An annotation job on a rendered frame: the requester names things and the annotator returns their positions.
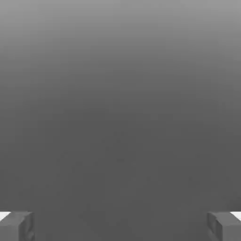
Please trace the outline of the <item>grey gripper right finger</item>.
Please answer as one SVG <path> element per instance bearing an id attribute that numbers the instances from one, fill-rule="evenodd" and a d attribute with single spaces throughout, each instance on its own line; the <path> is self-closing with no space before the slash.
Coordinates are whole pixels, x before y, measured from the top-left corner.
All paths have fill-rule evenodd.
<path id="1" fill-rule="evenodd" d="M 208 212 L 210 241 L 241 241 L 241 211 Z"/>

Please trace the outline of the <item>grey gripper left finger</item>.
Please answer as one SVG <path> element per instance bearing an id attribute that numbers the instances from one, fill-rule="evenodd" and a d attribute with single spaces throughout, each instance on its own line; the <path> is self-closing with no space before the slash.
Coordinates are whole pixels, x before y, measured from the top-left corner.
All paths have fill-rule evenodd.
<path id="1" fill-rule="evenodd" d="M 0 211 L 0 241 L 35 241 L 34 213 Z"/>

